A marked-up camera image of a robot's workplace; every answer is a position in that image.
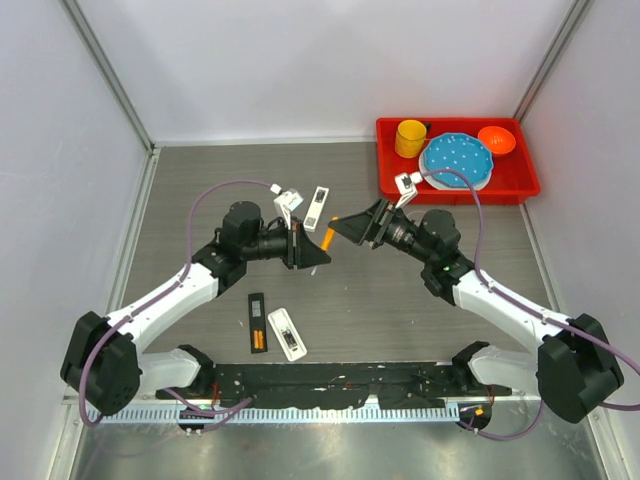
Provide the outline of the orange handled screwdriver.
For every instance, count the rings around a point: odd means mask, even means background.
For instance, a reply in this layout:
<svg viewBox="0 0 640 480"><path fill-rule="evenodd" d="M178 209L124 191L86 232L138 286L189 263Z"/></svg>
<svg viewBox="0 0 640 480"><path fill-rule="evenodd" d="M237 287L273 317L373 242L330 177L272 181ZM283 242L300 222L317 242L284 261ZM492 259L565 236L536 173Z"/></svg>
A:
<svg viewBox="0 0 640 480"><path fill-rule="evenodd" d="M337 216L334 216L334 217L332 218L332 220L337 220L337 219L338 219L338 217L337 217ZM324 235L323 241L322 241L322 243L321 243L321 245L320 245L320 248L321 248L325 253L327 253L327 252L329 251L329 248L330 248L331 243L332 243L332 241L333 241L334 235L335 235L335 231L334 231L332 228L327 228L327 231L326 231L326 233L325 233L325 235ZM318 269L318 266L315 266L315 267L312 269L312 271L311 271L311 276L315 276L315 274L316 274L316 272L317 272L317 269Z"/></svg>

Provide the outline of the slim white remote control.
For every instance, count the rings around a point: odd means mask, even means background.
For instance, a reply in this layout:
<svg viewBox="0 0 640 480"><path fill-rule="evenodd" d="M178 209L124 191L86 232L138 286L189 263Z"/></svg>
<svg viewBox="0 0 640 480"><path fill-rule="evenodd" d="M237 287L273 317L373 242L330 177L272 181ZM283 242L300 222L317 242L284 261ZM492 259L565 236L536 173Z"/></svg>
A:
<svg viewBox="0 0 640 480"><path fill-rule="evenodd" d="M324 210L328 194L328 188L322 186L316 187L303 222L304 229L307 232L314 232L316 230Z"/></svg>

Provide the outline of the wide white remote control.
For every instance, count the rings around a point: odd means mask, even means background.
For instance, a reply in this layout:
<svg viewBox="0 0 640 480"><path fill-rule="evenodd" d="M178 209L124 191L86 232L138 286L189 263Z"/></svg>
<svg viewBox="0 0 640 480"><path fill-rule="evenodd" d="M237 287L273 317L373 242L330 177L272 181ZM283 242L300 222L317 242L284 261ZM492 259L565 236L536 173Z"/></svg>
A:
<svg viewBox="0 0 640 480"><path fill-rule="evenodd" d="M289 362L298 361L307 355L306 346L285 308L269 313L267 320Z"/></svg>

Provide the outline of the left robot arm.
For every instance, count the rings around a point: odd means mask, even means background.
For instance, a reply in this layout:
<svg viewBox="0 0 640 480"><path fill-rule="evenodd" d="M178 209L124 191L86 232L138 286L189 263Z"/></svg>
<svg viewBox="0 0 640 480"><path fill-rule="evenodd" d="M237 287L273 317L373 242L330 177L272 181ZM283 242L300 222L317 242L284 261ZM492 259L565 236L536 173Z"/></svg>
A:
<svg viewBox="0 0 640 480"><path fill-rule="evenodd" d="M290 270L330 263L297 218L264 222L259 206L236 202L212 241L192 254L163 285L106 316L93 311L76 323L60 376L100 415L124 409L139 394L175 389L193 399L211 394L213 361L191 345L149 354L170 326L234 286L251 261L279 259Z"/></svg>

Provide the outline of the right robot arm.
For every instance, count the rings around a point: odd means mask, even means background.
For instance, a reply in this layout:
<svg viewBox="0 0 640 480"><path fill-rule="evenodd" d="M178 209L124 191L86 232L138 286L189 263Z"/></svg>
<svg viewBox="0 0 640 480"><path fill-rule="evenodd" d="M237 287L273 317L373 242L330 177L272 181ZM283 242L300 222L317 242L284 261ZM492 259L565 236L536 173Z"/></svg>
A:
<svg viewBox="0 0 640 480"><path fill-rule="evenodd" d="M433 296L482 317L525 348L506 352L480 343L469 350L468 360L451 371L460 393L498 385L536 394L556 416L577 424L623 385L600 322L548 310L492 279L459 250L461 234L450 212L432 209L412 221L379 200L329 226L356 245L388 245L418 260Z"/></svg>

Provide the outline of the black remote control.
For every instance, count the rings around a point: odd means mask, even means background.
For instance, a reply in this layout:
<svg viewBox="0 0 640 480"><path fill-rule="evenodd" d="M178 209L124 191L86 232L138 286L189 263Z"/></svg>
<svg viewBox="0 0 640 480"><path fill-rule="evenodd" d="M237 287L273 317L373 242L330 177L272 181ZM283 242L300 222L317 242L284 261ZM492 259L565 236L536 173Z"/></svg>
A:
<svg viewBox="0 0 640 480"><path fill-rule="evenodd" d="M265 311L265 299L263 293L250 293L248 295L248 316L249 316L249 334L250 349L252 354L266 353L268 351L267 343L267 321ZM255 351L253 349L253 331L260 329L264 331L266 350Z"/></svg>

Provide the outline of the white plate under blue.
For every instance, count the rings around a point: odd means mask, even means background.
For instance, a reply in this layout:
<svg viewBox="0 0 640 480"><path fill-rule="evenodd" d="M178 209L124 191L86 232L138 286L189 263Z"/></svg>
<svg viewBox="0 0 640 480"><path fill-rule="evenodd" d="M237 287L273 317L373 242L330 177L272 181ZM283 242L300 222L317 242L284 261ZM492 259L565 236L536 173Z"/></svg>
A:
<svg viewBox="0 0 640 480"><path fill-rule="evenodd" d="M436 156L434 160L435 162L432 162L427 152L423 152L419 158L419 170L425 181L436 190L464 191L468 189L468 185L456 174L430 174L431 170L455 170L463 175L477 191L487 187L492 178L493 162L485 154L455 154L453 160L441 160Z"/></svg>

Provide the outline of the orange battery pair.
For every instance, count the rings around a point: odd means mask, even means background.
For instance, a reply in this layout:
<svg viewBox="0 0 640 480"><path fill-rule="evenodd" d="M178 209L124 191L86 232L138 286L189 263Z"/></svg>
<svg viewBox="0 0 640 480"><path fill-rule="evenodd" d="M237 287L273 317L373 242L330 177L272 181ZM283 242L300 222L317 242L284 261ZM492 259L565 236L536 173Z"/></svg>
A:
<svg viewBox="0 0 640 480"><path fill-rule="evenodd" d="M255 351L265 351L266 343L264 331L260 329L255 329L253 331L253 349Z"/></svg>

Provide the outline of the yellow cup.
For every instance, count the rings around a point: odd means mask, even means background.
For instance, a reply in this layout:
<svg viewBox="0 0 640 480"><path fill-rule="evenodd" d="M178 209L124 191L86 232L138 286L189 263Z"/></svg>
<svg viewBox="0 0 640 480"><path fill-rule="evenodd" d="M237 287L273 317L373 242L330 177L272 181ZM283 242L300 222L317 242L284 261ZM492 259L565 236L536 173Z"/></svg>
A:
<svg viewBox="0 0 640 480"><path fill-rule="evenodd" d="M395 134L395 153L405 159L418 156L425 144L428 130L425 122L415 119L401 121Z"/></svg>

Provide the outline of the blue dotted plate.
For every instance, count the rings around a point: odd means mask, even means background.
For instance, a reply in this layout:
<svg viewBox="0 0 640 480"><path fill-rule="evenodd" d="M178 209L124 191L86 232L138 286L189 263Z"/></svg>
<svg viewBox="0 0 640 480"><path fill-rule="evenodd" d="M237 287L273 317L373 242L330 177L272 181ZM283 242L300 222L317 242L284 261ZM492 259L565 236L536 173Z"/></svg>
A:
<svg viewBox="0 0 640 480"><path fill-rule="evenodd" d="M438 170L426 178L437 190L467 188L459 176L445 170L462 174L475 190L482 190L491 180L494 163L491 152L480 140L465 133L449 132L428 142L420 155L419 168L423 174Z"/></svg>

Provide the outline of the red plastic bin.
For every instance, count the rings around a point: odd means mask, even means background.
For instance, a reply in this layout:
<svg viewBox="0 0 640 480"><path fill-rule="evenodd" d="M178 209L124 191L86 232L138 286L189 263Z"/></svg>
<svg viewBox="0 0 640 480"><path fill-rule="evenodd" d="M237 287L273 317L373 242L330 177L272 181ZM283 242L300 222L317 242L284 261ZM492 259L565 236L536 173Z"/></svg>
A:
<svg viewBox="0 0 640 480"><path fill-rule="evenodd" d="M392 201L400 198L395 177L418 170L416 158L405 159L395 152L395 136L401 117L381 117L376 120L378 183L381 196ZM428 138L446 133L475 136L487 126L499 126L515 138L514 149L493 160L494 169L488 185L478 192L479 199L489 205L519 205L540 192L534 163L520 123L509 117L421 117L431 125Z"/></svg>

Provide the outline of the orange bowl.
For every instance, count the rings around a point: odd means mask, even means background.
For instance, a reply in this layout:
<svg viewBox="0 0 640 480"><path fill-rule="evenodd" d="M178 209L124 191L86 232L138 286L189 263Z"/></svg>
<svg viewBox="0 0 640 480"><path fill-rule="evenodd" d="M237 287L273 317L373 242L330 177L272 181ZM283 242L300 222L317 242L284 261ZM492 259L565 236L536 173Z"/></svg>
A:
<svg viewBox="0 0 640 480"><path fill-rule="evenodd" d="M494 156L508 155L516 147L514 135L509 130L495 125L480 129L477 138Z"/></svg>

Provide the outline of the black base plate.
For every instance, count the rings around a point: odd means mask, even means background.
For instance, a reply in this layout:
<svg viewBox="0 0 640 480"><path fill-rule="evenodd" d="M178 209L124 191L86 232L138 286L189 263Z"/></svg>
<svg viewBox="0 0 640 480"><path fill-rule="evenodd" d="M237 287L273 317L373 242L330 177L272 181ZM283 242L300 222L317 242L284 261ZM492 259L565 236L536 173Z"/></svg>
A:
<svg viewBox="0 0 640 480"><path fill-rule="evenodd" d="M196 387L175 388L188 400L217 400L229 408L249 398L252 408L359 409L374 395L380 408L441 407L446 397L497 397L504 386L484 386L457 365L433 362L218 364Z"/></svg>

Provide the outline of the perforated metal rail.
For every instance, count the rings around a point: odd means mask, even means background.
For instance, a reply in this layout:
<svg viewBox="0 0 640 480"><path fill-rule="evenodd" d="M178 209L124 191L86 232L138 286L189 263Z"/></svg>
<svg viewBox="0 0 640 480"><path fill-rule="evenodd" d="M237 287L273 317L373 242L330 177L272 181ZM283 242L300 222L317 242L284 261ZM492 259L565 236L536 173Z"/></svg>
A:
<svg viewBox="0 0 640 480"><path fill-rule="evenodd" d="M221 421L227 414L206 418L189 413L184 405L176 402L129 405L119 413L105 417L105 424L161 424L179 423L204 424ZM245 408L236 414L230 424L341 424L341 423L423 423L458 422L460 420L457 403L447 403L444 407L381 409L377 403L367 402L358 409L321 410L318 408L301 410Z"/></svg>

